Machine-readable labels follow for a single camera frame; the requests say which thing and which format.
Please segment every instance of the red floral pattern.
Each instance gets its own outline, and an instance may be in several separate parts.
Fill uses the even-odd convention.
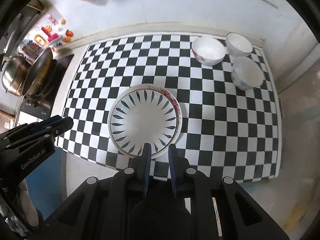
[[[196,59],[198,59],[200,61],[205,61],[205,59],[203,57],[201,57],[199,54],[197,54],[193,49],[192,49],[192,52],[195,55]]]
[[[169,91],[161,89],[161,94],[163,94],[166,98],[169,99],[169,101],[171,102],[171,104],[173,105],[173,108],[176,112],[177,115],[179,115],[179,105],[176,99],[171,97],[171,94]]]

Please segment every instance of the table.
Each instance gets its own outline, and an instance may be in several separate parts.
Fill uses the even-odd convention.
[[[109,138],[108,114],[117,96],[130,86],[151,83],[177,98],[183,122],[176,147],[195,169],[216,180],[276,177],[281,118],[262,50],[255,47],[249,58],[261,67],[265,81],[259,88],[242,91],[231,80],[233,57],[226,55],[213,67],[196,61],[190,48],[198,36],[150,33],[89,46],[63,114],[74,119],[74,126],[58,138],[58,147],[113,169],[128,167],[131,159]],[[151,161],[150,175],[170,178],[167,153]]]

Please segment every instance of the bowl rim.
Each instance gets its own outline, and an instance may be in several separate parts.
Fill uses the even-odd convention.
[[[241,48],[234,46],[234,45],[232,44],[232,42],[230,41],[230,39],[228,38],[228,36],[229,36],[230,34],[235,34],[236,36],[238,36],[238,37],[244,39],[246,42],[248,42],[248,44],[251,46],[251,51],[244,51],[244,50],[242,50]],[[233,48],[235,48],[235,49],[237,49],[237,50],[239,50],[239,51],[241,51],[241,52],[243,52],[243,53],[249,53],[249,54],[250,54],[250,53],[253,52],[253,46],[252,46],[251,42],[250,42],[246,37],[244,37],[243,35],[241,35],[241,34],[239,34],[239,33],[234,33],[234,32],[228,33],[228,34],[226,35],[226,41],[227,41],[228,44],[231,45]]]
[[[201,54],[199,54],[199,52],[197,51],[197,49],[195,49],[194,47],[194,42],[195,41],[199,41],[200,39],[210,39],[212,41],[214,41],[216,44],[218,44],[218,46],[220,46],[221,49],[224,50],[224,55],[221,54],[222,57],[220,58],[211,58],[211,57],[203,57]],[[200,36],[200,37],[197,37],[191,44],[191,49],[196,53],[198,54],[201,58],[203,58],[204,60],[211,60],[211,61],[217,61],[217,60],[220,60],[220,59],[224,59],[225,55],[227,54],[227,49],[226,47],[222,44],[221,41],[219,41],[218,39],[214,38],[214,37],[211,37],[211,36]]]
[[[251,85],[251,84],[248,84],[247,82],[245,82],[245,81],[241,78],[241,76],[239,75],[239,73],[238,73],[238,71],[237,71],[237,68],[235,67],[235,61],[236,61],[236,60],[245,60],[245,61],[247,61],[248,63],[250,62],[250,63],[253,63],[253,65],[255,65],[255,68],[258,70],[258,72],[260,73],[259,75],[260,75],[260,77],[262,78],[262,81],[261,81],[260,85]],[[245,83],[246,85],[250,86],[250,87],[253,87],[253,88],[259,87],[259,86],[262,85],[263,81],[265,80],[265,76],[264,76],[264,73],[263,73],[262,69],[258,66],[258,64],[257,64],[254,60],[249,59],[248,57],[242,57],[242,56],[241,56],[241,57],[236,57],[236,58],[234,59],[234,61],[233,61],[232,68],[233,68],[234,71],[237,73],[237,76],[240,78],[240,80],[241,80],[243,83]]]

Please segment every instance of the pot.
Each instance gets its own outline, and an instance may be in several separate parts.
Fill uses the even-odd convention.
[[[46,78],[49,68],[53,62],[53,55],[51,48],[45,49],[35,60],[31,69],[28,71],[25,77],[24,83],[22,85],[22,101],[16,111],[16,118],[13,123],[13,127],[18,125],[19,114],[21,110],[22,103],[25,98],[34,95],[42,85],[43,80]]]
[[[13,56],[2,75],[2,85],[6,92],[9,92],[15,96],[21,96],[23,90],[23,84],[28,75],[31,65],[21,56]]]

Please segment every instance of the white plate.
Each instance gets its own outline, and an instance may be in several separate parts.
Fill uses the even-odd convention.
[[[120,95],[108,116],[110,138],[118,150],[130,157],[151,144],[152,158],[166,152],[178,138],[182,114],[178,101],[167,90],[143,84]]]

